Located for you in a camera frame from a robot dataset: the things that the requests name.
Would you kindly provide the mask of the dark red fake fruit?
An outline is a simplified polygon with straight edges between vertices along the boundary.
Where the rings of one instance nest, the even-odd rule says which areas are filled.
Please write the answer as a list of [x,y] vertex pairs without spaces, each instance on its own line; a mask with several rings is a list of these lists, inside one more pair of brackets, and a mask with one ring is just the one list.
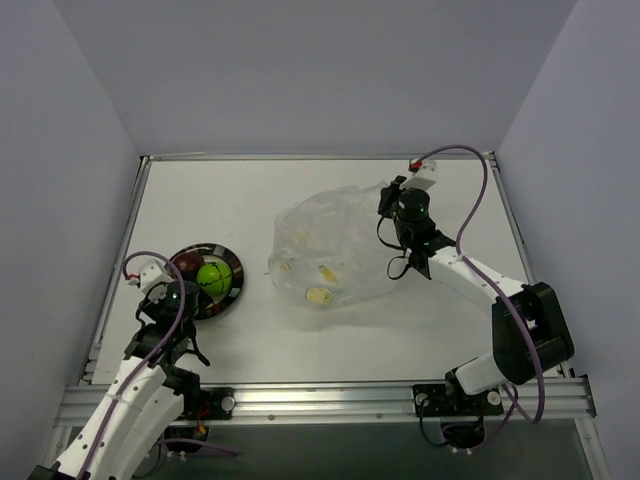
[[172,263],[183,275],[196,275],[204,265],[204,259],[197,251],[187,251],[176,255]]

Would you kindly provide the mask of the green fake lime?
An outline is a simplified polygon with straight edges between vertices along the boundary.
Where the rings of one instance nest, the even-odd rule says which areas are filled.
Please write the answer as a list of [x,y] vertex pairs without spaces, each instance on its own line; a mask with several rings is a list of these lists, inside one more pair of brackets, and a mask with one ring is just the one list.
[[199,287],[209,296],[218,297],[231,288],[232,271],[225,263],[204,264],[197,273]]

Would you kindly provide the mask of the clear plastic bag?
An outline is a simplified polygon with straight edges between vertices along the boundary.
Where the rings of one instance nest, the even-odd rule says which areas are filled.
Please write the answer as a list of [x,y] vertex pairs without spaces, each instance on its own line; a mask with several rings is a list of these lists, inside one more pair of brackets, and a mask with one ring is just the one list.
[[376,234],[380,182],[324,191],[283,211],[274,221],[269,277],[298,306],[330,309],[394,290],[393,257]]

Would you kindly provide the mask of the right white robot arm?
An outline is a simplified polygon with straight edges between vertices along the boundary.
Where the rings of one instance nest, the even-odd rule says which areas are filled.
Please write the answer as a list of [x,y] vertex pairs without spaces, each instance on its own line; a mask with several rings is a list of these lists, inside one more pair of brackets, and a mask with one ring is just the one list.
[[381,190],[378,214],[393,222],[407,267],[446,285],[491,321],[490,350],[448,373],[444,400],[455,412],[469,411],[480,394],[504,383],[522,385],[575,354],[554,289],[512,279],[459,252],[429,213],[422,180],[396,177]]

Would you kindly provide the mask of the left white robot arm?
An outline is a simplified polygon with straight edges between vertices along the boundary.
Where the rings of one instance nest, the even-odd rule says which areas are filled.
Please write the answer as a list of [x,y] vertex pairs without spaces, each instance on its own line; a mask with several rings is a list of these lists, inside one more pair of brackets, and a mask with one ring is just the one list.
[[32,470],[31,479],[129,479],[174,420],[200,411],[199,375],[177,366],[192,351],[199,288],[189,281],[162,285],[162,299],[140,302],[151,321],[134,334],[89,420],[51,466]]

